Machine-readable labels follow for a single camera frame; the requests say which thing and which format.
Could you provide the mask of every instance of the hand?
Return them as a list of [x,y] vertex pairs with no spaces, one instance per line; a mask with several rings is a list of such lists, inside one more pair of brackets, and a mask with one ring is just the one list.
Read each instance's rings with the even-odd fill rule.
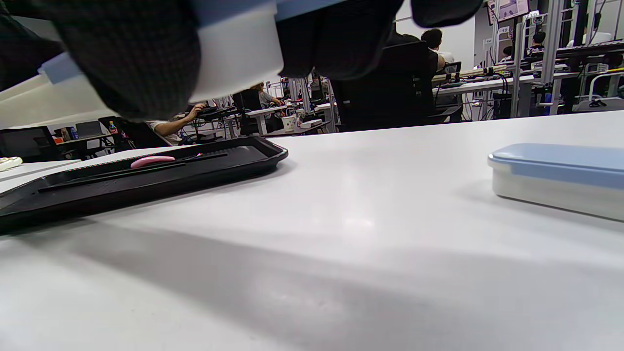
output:
[[201,111],[204,107],[206,107],[206,104],[197,104],[193,106],[193,109],[191,110],[191,112],[188,113],[187,117],[189,119],[195,118],[195,116],[197,116],[197,113]]

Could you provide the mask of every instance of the monitor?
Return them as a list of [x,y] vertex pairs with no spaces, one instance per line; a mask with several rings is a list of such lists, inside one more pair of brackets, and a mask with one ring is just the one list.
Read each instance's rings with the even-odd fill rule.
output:
[[[495,7],[495,0],[487,1],[487,18],[490,21],[490,26],[493,25],[496,17],[494,15]],[[499,23],[507,21],[508,19],[524,16],[529,12],[529,0],[500,0]]]
[[22,157],[24,162],[52,161],[54,141],[47,127],[0,131],[0,157]]
[[78,138],[88,138],[104,135],[100,121],[76,123]]

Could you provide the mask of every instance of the table surface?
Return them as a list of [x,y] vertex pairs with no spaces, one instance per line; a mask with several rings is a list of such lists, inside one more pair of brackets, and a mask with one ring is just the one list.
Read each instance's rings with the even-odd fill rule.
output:
[[275,112],[275,111],[287,109],[289,107],[291,107],[291,106],[282,105],[282,106],[278,106],[278,107],[271,107],[270,109],[262,109],[262,110],[255,110],[255,111],[251,111],[251,112],[246,112],[245,114],[248,117],[251,117],[251,116],[255,116],[257,114],[264,114],[264,113]]
[[102,139],[106,137],[112,137],[112,134],[102,134],[101,136],[92,136],[92,137],[86,137],[86,138],[80,138],[80,139],[73,139],[73,140],[60,142],[57,145],[71,144],[73,142],[79,142],[79,141],[97,140],[97,139]]
[[66,161],[50,161],[50,162],[31,162],[23,163],[17,167],[0,172],[0,182],[8,179],[13,179],[27,174],[37,173],[48,169],[53,169],[68,164],[74,164],[80,162],[80,160],[66,160]]
[[314,108],[315,111],[324,110],[324,109],[329,109],[329,103],[328,102],[326,104],[320,104],[320,105],[318,105],[318,106],[316,106]]
[[317,124],[314,127],[310,127],[310,128],[295,127],[295,129],[293,131],[289,131],[289,132],[284,131],[284,129],[278,129],[277,131],[273,131],[273,132],[267,133],[264,136],[265,137],[279,137],[279,136],[292,136],[292,135],[295,135],[295,134],[304,134],[304,133],[307,133],[309,131],[313,131],[315,129],[319,129],[320,127],[327,126],[328,124],[329,124],[329,121],[322,122],[321,124]]
[[[555,79],[565,79],[565,78],[574,78],[578,77],[578,73],[555,73]],[[536,78],[534,76],[520,76],[521,84],[530,84],[539,81],[540,78]],[[514,82],[514,78],[507,78],[507,84],[511,87],[511,84]],[[491,90],[496,89],[498,87],[502,87],[504,84],[502,79],[493,79],[491,81],[481,81],[481,82],[471,82],[466,83],[463,86],[459,87],[451,87],[447,89],[440,89],[435,87],[433,89],[434,94],[438,94],[438,96],[444,95],[454,95],[454,94],[465,94],[467,92],[475,92],[475,91],[483,91],[483,90]]]
[[617,111],[279,139],[270,175],[0,240],[2,349],[620,351],[624,223],[496,197],[486,159],[622,130]]

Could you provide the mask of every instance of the black tray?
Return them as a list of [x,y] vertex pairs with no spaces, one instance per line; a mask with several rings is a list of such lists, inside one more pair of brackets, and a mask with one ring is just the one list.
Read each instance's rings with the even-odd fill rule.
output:
[[[130,169],[154,155],[179,161]],[[287,156],[263,138],[241,137],[50,174],[0,194],[0,235],[260,176]]]

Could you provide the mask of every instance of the white shirt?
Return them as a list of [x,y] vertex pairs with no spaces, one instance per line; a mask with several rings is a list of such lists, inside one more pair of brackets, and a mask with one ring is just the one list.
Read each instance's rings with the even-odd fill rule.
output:
[[431,49],[431,51],[433,51],[436,54],[442,56],[444,58],[444,62],[446,62],[446,63],[453,63],[453,62],[455,62],[455,58],[453,57],[453,54],[451,54],[450,52],[438,51],[438,50],[433,50],[433,49]]
[[[613,36],[611,35],[611,33],[595,32],[595,35],[590,44],[600,44],[601,42],[611,41],[612,37]],[[587,34],[583,36],[583,42],[587,42]],[[566,47],[573,47],[573,46],[574,46],[574,39],[572,39]]]
[[[167,121],[146,121],[146,123],[154,131],[154,128],[156,128],[157,125],[167,123]],[[170,134],[166,137],[161,136],[157,131],[154,131],[154,134],[161,137],[164,141],[166,141],[171,146],[178,146],[180,141],[182,141],[182,138],[179,137],[178,134],[176,133]]]
[[500,63],[506,63],[506,62],[509,62],[509,61],[511,61],[511,56],[503,57],[503,59],[499,61],[499,64]]

